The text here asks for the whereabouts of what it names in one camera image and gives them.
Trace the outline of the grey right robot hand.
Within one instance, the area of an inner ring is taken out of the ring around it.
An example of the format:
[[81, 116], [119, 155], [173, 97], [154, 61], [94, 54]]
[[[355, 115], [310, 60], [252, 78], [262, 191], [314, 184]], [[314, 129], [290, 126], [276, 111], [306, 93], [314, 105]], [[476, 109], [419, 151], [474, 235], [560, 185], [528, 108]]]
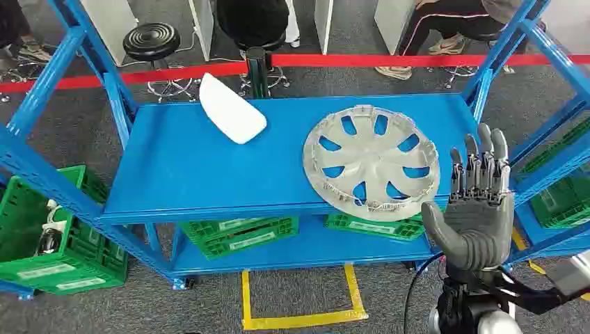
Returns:
[[478, 135], [464, 138], [467, 159], [454, 148], [451, 193], [441, 210], [421, 207], [427, 234], [453, 267], [465, 271], [503, 264], [511, 247], [514, 194], [509, 189], [508, 145], [500, 129], [481, 123]]

